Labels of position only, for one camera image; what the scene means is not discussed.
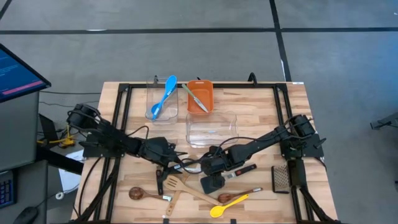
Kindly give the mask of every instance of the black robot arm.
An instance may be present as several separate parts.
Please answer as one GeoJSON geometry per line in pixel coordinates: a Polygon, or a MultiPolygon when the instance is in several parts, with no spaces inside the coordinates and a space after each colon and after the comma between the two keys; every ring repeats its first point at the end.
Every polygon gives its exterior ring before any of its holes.
{"type": "Polygon", "coordinates": [[[95,146],[109,151],[127,153],[162,167],[167,167],[169,162],[181,162],[178,158],[180,154],[174,151],[175,144],[167,142],[166,138],[132,138],[103,119],[100,112],[91,106],[76,105],[72,111],[68,112],[67,123],[95,137],[80,142],[83,147],[95,146]]]}
{"type": "Polygon", "coordinates": [[[294,140],[292,142],[297,144],[297,141],[303,142],[314,134],[315,130],[305,115],[294,116],[284,125],[247,144],[235,144],[223,150],[212,146],[209,153],[202,157],[201,169],[206,175],[233,170],[242,166],[254,153],[274,144],[285,140],[294,140]]]}

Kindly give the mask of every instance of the computer monitor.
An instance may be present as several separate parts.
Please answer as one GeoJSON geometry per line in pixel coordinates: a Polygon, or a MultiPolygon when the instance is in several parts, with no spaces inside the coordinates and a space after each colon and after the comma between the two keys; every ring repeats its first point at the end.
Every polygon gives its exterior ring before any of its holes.
{"type": "Polygon", "coordinates": [[[0,44],[0,103],[50,86],[48,80],[0,44]]]}

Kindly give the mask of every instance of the clear glass container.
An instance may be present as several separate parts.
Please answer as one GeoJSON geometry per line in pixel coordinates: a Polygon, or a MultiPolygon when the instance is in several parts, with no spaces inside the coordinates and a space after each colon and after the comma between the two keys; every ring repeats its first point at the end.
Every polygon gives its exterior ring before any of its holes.
{"type": "Polygon", "coordinates": [[[152,107],[159,103],[165,94],[165,83],[168,77],[155,77],[147,80],[147,109],[145,117],[153,124],[174,124],[178,115],[178,90],[176,88],[164,101],[162,110],[156,119],[152,119],[152,107]]]}
{"type": "Polygon", "coordinates": [[[187,114],[187,142],[192,147],[217,146],[228,138],[238,137],[233,112],[187,114]]]}

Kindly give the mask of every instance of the butcher block tabletop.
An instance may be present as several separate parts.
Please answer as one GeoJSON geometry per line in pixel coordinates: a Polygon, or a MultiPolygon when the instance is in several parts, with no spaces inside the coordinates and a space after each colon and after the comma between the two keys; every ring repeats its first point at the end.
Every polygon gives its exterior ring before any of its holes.
{"type": "MultiPolygon", "coordinates": [[[[119,82],[106,82],[102,89],[98,109],[102,117],[108,121],[111,121],[113,117],[119,84],[119,82]]],[[[293,115],[305,114],[308,118],[312,118],[304,84],[286,84],[293,115]]],[[[153,125],[151,121],[146,119],[146,91],[146,88],[134,88],[132,91],[126,133],[131,133],[138,127],[147,125],[150,129],[149,138],[164,136],[168,142],[177,145],[176,151],[187,152],[190,157],[197,158],[208,152],[208,147],[193,148],[186,141],[187,92],[183,88],[178,88],[179,111],[177,123],[163,125],[153,125]]],[[[279,96],[284,119],[286,120],[284,99],[282,94],[279,94],[279,96]]],[[[117,128],[120,128],[121,125],[123,107],[124,103],[121,104],[121,109],[119,110],[117,128]]],[[[258,138],[279,125],[274,92],[271,88],[215,88],[213,112],[228,111],[233,111],[237,116],[236,124],[239,136],[258,138]]],[[[142,129],[134,136],[144,138],[145,133],[145,129],[142,129]]],[[[245,144],[249,141],[240,139],[235,144],[245,144]]],[[[76,208],[78,207],[83,182],[95,160],[97,158],[85,161],[80,187],[75,200],[76,208]]],[[[82,212],[98,192],[103,162],[104,159],[99,161],[87,181],[81,206],[82,212]]],[[[304,158],[304,163],[309,192],[328,216],[337,219],[325,168],[313,158],[304,158]]],[[[275,194],[272,191],[271,167],[285,164],[284,158],[280,155],[279,145],[273,145],[254,154],[244,166],[249,164],[257,164],[257,169],[239,177],[227,179],[222,189],[209,194],[209,196],[217,198],[222,193],[238,193],[256,187],[262,187],[263,191],[249,194],[248,199],[229,207],[219,218],[210,217],[210,210],[214,205],[183,192],[172,215],[167,216],[168,201],[156,198],[144,198],[142,200],[129,198],[129,190],[132,187],[141,187],[149,194],[157,194],[156,165],[144,159],[124,156],[121,159],[111,222],[163,223],[163,220],[168,218],[170,223],[230,223],[231,219],[236,219],[238,223],[295,223],[291,194],[275,194]]],[[[112,166],[113,161],[111,161],[109,166],[109,172],[112,166]]],[[[203,192],[200,179],[204,176],[204,174],[189,175],[186,185],[203,192]]],[[[173,194],[174,191],[164,187],[164,195],[173,196],[173,194]]],[[[109,193],[104,196],[100,218],[105,218],[108,195],[109,193]]],[[[302,194],[299,192],[298,196],[303,219],[307,219],[302,194]]]]}

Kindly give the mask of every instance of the blue plastic spoon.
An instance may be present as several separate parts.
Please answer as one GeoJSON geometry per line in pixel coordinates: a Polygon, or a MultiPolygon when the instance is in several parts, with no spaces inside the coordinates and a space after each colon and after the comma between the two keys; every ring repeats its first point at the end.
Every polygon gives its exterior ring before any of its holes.
{"type": "Polygon", "coordinates": [[[175,75],[172,75],[166,81],[165,93],[162,97],[162,100],[159,103],[156,103],[150,110],[153,114],[152,119],[156,119],[157,115],[162,110],[164,101],[167,99],[167,97],[169,97],[172,94],[176,86],[177,86],[177,77],[175,75]]]}

